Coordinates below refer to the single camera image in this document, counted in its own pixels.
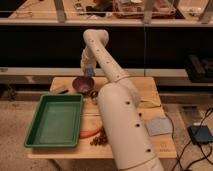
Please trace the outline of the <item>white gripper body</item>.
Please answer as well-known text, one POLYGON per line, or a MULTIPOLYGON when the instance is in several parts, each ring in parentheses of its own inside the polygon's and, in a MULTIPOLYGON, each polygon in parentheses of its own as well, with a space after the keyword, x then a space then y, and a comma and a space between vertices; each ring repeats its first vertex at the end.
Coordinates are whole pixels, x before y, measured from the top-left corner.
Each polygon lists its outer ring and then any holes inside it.
POLYGON ((96 59, 88 48, 85 48, 82 52, 80 66, 84 72, 87 70, 94 70, 96 68, 96 59))

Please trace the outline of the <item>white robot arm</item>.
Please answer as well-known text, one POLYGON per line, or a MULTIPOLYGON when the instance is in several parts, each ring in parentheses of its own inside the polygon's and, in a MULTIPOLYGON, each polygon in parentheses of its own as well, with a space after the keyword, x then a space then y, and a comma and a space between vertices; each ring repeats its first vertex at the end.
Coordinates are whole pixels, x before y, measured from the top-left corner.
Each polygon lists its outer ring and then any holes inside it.
POLYGON ((101 120, 119 171, 164 171, 149 139, 137 107, 141 96, 129 74, 114 60, 105 46, 106 30, 87 29, 81 68, 92 75, 98 63, 108 79, 98 93, 101 120))

